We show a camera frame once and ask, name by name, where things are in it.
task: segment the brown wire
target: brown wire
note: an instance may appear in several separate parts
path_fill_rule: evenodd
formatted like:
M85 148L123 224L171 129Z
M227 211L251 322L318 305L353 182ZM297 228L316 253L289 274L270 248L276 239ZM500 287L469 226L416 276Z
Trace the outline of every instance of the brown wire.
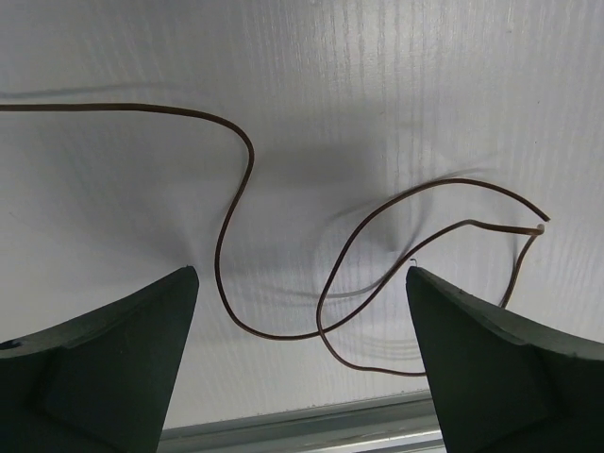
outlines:
M389 369L385 369L385 368L365 367L365 366L356 365L354 363L351 363L351 362L343 359L335 351L335 349L333 348L333 346L331 345L331 343L329 342L329 340L327 338L327 333L329 333L332 330L335 330L338 327L343 326L345 323L347 323L348 321L353 319L355 316L357 316L362 310L364 310L367 307L367 305L369 305L369 303L371 303L371 301L384 288L384 286L388 283L388 281L390 281L390 279L394 276L394 274L400 269L400 267L403 265L403 263L405 261L407 261L413 254L415 254L419 250L421 250L424 246L428 245L432 241L443 236L447 232L450 232L454 229L457 229L457 228L463 227L463 226L467 226L467 225L479 227L479 228L490 230L490 231L529 235L530 238L528 239L523 250L521 251L520 255L518 256L518 260L516 261L516 264L514 265L514 268L512 269L510 283L508 284L508 288L507 288L506 293L500 304L501 307L505 308L512 295L513 287L514 287L515 281L517 280L518 273L520 271L520 265L522 264L522 260L526 256L527 251L529 250L529 247L532 245L532 243L537 238L537 236L543 234L542 227L524 228L524 227L520 227L520 226L502 226L502 225L486 224L486 223L479 222L476 220L464 220L464 221L458 222L457 224L454 224L452 226L443 228L442 230L433 234L429 238L420 242L412 250L410 250L407 254L405 254L404 257L402 257L400 260L398 260L394 264L394 266L388 271L386 276L384 276L384 278L379 282L379 284L372 291L372 293L367 297L367 299L365 299L365 301L362 304L360 304L356 309L354 309L352 312L350 312L348 315L346 315L346 317L344 317L337 323L335 323L331 326L328 326L328 327L323 327L322 320L321 320L321 313L322 313L323 306L325 304L327 293L329 291L329 288L331 287L331 284L333 283L333 280L334 280L338 270L340 269L340 266L342 265L342 262L344 260L344 257L346 255L348 249L350 248L352 243L355 241L357 236L359 236L361 231L374 218L376 218L378 215L380 215L383 211L389 209L390 207L394 206L397 203L400 203L404 199L409 198L410 196L412 196L416 193L425 191L427 189L431 189L431 188L443 186L443 185L448 185L448 184L464 184L464 185L470 185L470 186L477 186L477 187L489 189L491 191L495 191L498 193L502 193L502 194L522 203L523 205L525 205L527 208L529 208L535 214L537 214L539 217L541 217L545 222L549 221L549 218L541 210L539 210L539 208L537 208L535 205L530 203L527 199L523 198L522 196L520 196L517 193L514 193L512 191L509 191L507 189L504 189L502 187L496 186L495 184L491 184L488 182L479 181L479 180L470 179L470 178L453 177L453 178L437 179L437 180L433 180L433 181L426 182L424 184L415 186L415 187L408 189L405 192L400 193L399 195L393 197L392 199L390 199L389 201L387 201L386 203L382 204L380 207L375 209L367 217L365 217L363 219L363 221L357 226L357 228L352 232L352 234L350 235L350 237L344 244L344 247L343 247L338 259L336 259L336 262L335 262L331 272L329 273L329 277L327 278L325 287L319 297L319 300L317 303L317 309L316 309L317 330L313 331L313 332L295 334L295 335L271 334L271 333L267 333L267 332L262 332L261 330L257 330L255 328L247 325L237 316L237 314L231 308L230 303L228 302L227 295L225 293L224 284L223 284L222 273L221 273L220 259L221 259L221 255L222 255L222 249L223 249L223 244L225 241L225 236L227 234L227 229L230 224L233 213L234 213L235 209L237 208L237 205L239 204L239 201L242 198L243 192L249 182L249 178L251 177L252 169L254 167L254 158L255 158L254 145L251 142L251 140L249 139L249 137L247 136L247 134L239 126L235 125L234 123L230 122L229 120L227 120L225 118L222 118L217 115L213 115L211 113L206 113L204 111L195 110L195 109L183 109L183 108L170 107L170 106L161 106L161 105L155 105L155 104L137 104L137 103L4 104L4 105L0 105L0 111L11 111L11 112L139 111L139 112L147 112L147 113L162 113L162 114L168 114L168 115L183 116L183 117L205 120L205 121L226 127L227 129L230 129L233 132L235 132L242 139L243 143L245 144L245 146L247 148L247 155L248 155L247 166L245 168L245 172L243 173L243 177L239 184L237 192L235 192L235 195L226 212L225 220L223 221L222 226L220 228L220 232L218 233L218 239L216 241L216 248L215 248L215 252L214 252L214 275L215 275L215 279L216 279L216 286L218 288L218 293L220 295L223 306L225 307L226 313L228 314L230 319L233 321L233 323L235 323L235 325L237 325L238 327L247 331L248 333L251 333L253 335L256 335L256 336L264 338L264 339L277 340L277 341L296 341L296 340L306 340L306 339L310 339L310 338L314 338L314 337L321 337L321 339L323 340L323 343L326 345L327 349L329 350L329 352L333 355L333 357L336 360L338 360L343 365L345 365L349 368L355 369L355 370L374 371L374 372L387 373L387 374L396 375L396 376L408 376L408 377L417 377L417 376L425 375L424 373L407 373L407 372L389 370Z

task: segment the silver metal strip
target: silver metal strip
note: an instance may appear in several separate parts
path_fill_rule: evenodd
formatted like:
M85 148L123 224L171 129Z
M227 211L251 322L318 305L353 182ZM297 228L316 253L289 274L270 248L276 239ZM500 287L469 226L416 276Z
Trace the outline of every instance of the silver metal strip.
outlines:
M444 451L429 393L313 408L162 433L159 453Z

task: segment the curved wire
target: curved wire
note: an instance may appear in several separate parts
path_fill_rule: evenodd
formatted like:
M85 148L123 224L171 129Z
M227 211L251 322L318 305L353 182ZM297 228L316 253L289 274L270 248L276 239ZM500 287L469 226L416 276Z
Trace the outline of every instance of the curved wire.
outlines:
M383 369L383 368L362 367L362 366L358 366L353 363L350 363L338 355L338 353L333 349L333 347L329 343L327 335L326 335L330 331L332 331L338 327L341 327L345 323L349 322L351 319L353 319L355 316L357 316L365 307L367 307L367 305L369 305L369 303L371 303L371 301L379 294L381 289L388 283L388 281L393 277L393 275L396 273L396 271L402 266L402 264L406 260L408 260L411 257L411 255L413 253L416 253L423 246L428 245L430 242L434 241L438 237L446 234L446 232L452 231L453 229L456 229L458 227L462 227L465 225L472 225L474 227L480 227L480 228L488 229L491 231L498 231L498 232L505 232L505 233L512 233L512 234L525 234L525 235L531 236L530 239L528 240L527 244L525 245L525 248L522 250L521 254L519 255L518 260L514 266L514 269L512 270L511 280L508 285L506 294L504 295L504 298L502 299L502 304L501 304L501 306L505 308L505 306L507 306L507 303L512 294L515 281L517 280L519 269L520 269L520 264L522 263L522 259L525 257L530 245L534 242L536 237L543 233L542 228L540 229L540 228L523 228L523 227L519 227L519 226L497 226L494 224L485 224L485 223L482 223L479 221L474 221L474 220L465 220L460 223L454 224L452 226L448 226L447 228L444 228L443 230L430 236L430 238L428 238L427 240L424 240L421 243L419 243L418 245L416 245L412 250L410 250L409 253L407 253L404 257L402 257L390 269L390 271L386 274L386 276L379 282L379 284L373 290L373 292L369 295L369 297L361 305L359 305L355 310L350 312L348 315L346 315L346 317L344 317L337 323L334 323L333 325L328 326L328 327L323 327L322 321L321 321L321 312L322 312L322 308L325 304L325 300L327 298L327 293L333 282L333 279L335 278L335 276L342 264L342 261L344 260L344 256L347 253L350 246L352 245L352 243L355 241L357 236L359 236L361 231L375 217L380 215L383 211L391 208L395 204L400 203L401 201L405 200L406 198L409 198L410 196L412 196L416 193L420 193L427 189L431 189L431 188L443 186L443 185L464 184L464 185L485 188L485 189L506 195L509 198L512 198L512 199L518 201L519 203L522 203L523 205L525 205L527 208L529 208L535 214L537 214L539 217L541 217L545 222L549 221L549 217L547 217L547 215L545 215L545 213L542 212L535 205L530 203L526 198L524 198L524 197L520 196L519 194L514 193L508 189L504 189L502 187L499 187L495 184L491 184L489 182L479 181L479 180L464 178L464 177L451 177L451 178L432 180L432 181L426 182L424 184L419 184L411 189L406 190L403 193L400 193L399 195L396 195L395 197L391 198L389 201L387 201L386 203L382 204L380 207L378 207L377 209L372 211L367 217L365 217L363 219L363 221L357 226L357 228L348 237L348 240L344 244L344 247L340 253L340 256L336 260L336 263L334 264L334 267L332 268L332 271L330 272L329 277L327 278L326 285L325 285L324 290L322 291L319 301L317 303L317 311L316 311L317 330L315 330L313 332L294 334L294 335L276 335L276 334L267 333L267 332L263 332L261 330L255 329L255 328L249 326L248 324L246 324L244 321L242 321L237 316L235 311L230 306L230 303L228 302L227 294L225 292L225 288L224 288L224 284L223 284L222 273L221 273L221 255L222 255L223 244L225 241L225 236L227 234L227 229L230 224L233 213L234 213L235 209L237 208L237 205L239 204L239 202L243 196L243 192L245 191L245 188L249 182L249 178L251 177L252 170L254 167L254 159L255 159L254 145L251 142L251 140L249 139L249 137L247 136L247 134L239 126L237 126L236 124L232 123L231 121L229 121L223 117L220 117L218 115L214 115L211 113L207 113L204 111L195 110L195 109L183 109L183 108L178 108L178 107L170 107L170 106L155 105L155 104L139 104L139 103L4 104L4 105L0 105L0 111L11 111L11 112L139 111L139 112L147 112L147 113L160 113L160 114L196 118L196 119L208 121L211 123L215 123L217 125L226 127L227 129L230 129L231 131L235 132L242 139L243 143L245 144L245 147L247 149L248 159L247 159L247 165L246 165L245 171L243 173L239 187L237 188L237 191L235 192L235 195L232 198L232 201L228 207L228 210L226 211L225 219L224 219L222 226L220 228L220 231L218 233L218 238L216 241L216 247L215 247L215 251L214 251L214 276L215 276L216 286L218 288L218 293L220 295L220 299L222 301L223 307L225 308L226 313L228 314L229 318L235 325L237 325L238 327L240 327L241 329L245 330L246 332L248 332L252 335L256 335L256 336L264 338L264 339L276 340L276 341L296 341L296 340L306 340L306 339L310 339L310 338L321 337L321 339L325 343L327 349L334 356L334 358L336 358L342 364L344 364L350 368L353 368L353 369L364 370L364 371L378 371L378 372L382 372L382 373L395 374L397 376L422 376L423 375L420 373L396 372L395 370L387 370L387 369Z

